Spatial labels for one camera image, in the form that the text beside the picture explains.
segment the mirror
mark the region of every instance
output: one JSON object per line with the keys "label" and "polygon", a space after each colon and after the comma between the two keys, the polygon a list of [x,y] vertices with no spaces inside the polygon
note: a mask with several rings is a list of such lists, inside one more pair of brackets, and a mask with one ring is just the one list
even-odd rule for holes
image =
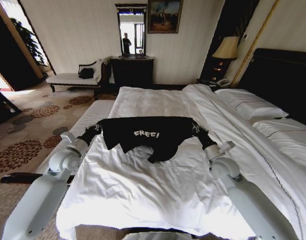
{"label": "mirror", "polygon": [[116,4],[122,56],[145,56],[146,4]]}

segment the white duvet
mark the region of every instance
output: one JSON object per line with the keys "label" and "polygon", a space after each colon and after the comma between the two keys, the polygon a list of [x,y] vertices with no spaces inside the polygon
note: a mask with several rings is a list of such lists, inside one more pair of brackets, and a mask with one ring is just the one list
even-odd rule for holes
{"label": "white duvet", "polygon": [[[122,87],[110,118],[192,117],[211,130],[217,143],[233,141],[231,157],[306,239],[306,172],[204,85],[183,91]],[[253,231],[212,177],[199,140],[185,140],[167,162],[151,164],[148,147],[124,154],[107,150],[98,135],[83,160],[56,216],[60,236],[75,239],[78,225],[114,228],[174,228],[194,235],[209,232],[247,239]]]}

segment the telephone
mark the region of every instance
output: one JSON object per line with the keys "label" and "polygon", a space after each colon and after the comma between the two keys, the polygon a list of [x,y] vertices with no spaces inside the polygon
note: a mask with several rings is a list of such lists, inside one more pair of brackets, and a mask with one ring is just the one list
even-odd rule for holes
{"label": "telephone", "polygon": [[230,79],[229,78],[223,78],[219,81],[216,82],[216,85],[220,86],[221,88],[222,87],[228,87],[230,86]]}

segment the chaise lounge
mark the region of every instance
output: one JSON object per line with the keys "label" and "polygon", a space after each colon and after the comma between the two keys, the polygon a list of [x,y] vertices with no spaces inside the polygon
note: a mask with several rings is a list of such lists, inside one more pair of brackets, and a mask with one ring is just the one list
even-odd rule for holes
{"label": "chaise lounge", "polygon": [[82,68],[95,68],[95,65],[98,61],[101,61],[101,68],[99,71],[99,76],[95,78],[83,79],[79,77],[78,73],[60,73],[55,76],[51,76],[46,79],[46,82],[52,89],[52,92],[55,92],[55,86],[72,86],[80,88],[89,88],[94,90],[94,98],[98,99],[99,93],[117,93],[118,87],[114,83],[109,83],[112,68],[110,63],[111,57],[106,57],[102,60],[97,60],[92,64],[80,65],[80,70]]}

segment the potted plant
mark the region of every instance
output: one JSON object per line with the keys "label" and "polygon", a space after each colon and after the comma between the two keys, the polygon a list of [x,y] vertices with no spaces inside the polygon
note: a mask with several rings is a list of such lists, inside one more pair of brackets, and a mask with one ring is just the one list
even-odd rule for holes
{"label": "potted plant", "polygon": [[18,34],[21,36],[23,42],[25,43],[28,51],[31,53],[36,64],[39,66],[43,73],[47,72],[48,66],[46,65],[41,52],[39,51],[37,42],[32,39],[32,36],[35,36],[33,32],[22,26],[22,23],[15,18],[10,18],[14,24]]}

